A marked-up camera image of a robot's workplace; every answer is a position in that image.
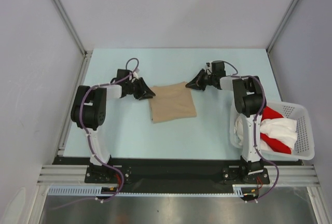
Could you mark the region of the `translucent plastic basket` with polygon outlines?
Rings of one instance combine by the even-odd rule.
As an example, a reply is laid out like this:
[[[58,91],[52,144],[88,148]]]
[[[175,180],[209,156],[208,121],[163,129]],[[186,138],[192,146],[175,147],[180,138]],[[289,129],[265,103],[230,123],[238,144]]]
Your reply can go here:
[[[314,139],[312,134],[311,122],[308,111],[301,105],[268,101],[267,106],[279,112],[284,118],[297,121],[297,141],[291,154],[279,153],[274,151],[261,150],[262,157],[271,160],[311,160],[314,157]],[[231,105],[230,110],[230,142],[235,147],[242,150],[243,130],[242,119]]]

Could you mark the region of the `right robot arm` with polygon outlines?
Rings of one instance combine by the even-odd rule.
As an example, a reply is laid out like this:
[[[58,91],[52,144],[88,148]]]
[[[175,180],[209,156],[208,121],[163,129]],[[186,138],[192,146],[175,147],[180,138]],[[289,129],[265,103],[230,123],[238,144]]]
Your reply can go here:
[[[186,88],[204,91],[207,86],[233,92],[233,105],[242,119],[243,146],[238,174],[233,180],[245,184],[258,182],[264,174],[264,158],[260,151],[260,123],[266,107],[266,97],[257,76],[240,76],[238,70],[227,75],[226,61],[212,61],[201,69]]]

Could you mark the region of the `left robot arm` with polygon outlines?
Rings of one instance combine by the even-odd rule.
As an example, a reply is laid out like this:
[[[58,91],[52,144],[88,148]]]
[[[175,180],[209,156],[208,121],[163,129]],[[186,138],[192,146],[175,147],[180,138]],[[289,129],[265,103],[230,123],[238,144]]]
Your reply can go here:
[[[136,100],[152,99],[156,94],[135,71],[118,69],[110,83],[79,86],[71,109],[71,120],[84,130],[90,150],[85,183],[108,183],[114,178],[121,183],[120,173],[112,165],[112,157],[98,129],[106,119],[107,97],[121,99],[132,95]]]

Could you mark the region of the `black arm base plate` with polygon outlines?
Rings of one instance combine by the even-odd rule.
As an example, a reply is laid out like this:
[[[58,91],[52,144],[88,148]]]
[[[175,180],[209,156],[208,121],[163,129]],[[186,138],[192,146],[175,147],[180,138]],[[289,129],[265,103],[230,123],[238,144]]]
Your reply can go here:
[[[53,165],[86,165],[86,183],[123,182],[126,185],[137,181],[213,181],[221,184],[267,184],[272,175],[267,170],[245,175],[244,165],[239,160],[188,160],[188,159],[111,159],[109,165],[118,168],[120,174],[103,165],[93,165],[88,158],[56,157]]]

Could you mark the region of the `beige t shirt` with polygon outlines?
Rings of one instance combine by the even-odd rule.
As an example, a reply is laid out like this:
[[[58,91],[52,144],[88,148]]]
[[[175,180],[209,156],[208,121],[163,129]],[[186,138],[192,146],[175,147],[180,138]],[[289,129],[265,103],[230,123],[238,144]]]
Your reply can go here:
[[[197,116],[191,90],[186,87],[186,84],[187,82],[184,81],[173,85],[151,88],[155,93],[155,96],[149,99],[153,123]]]

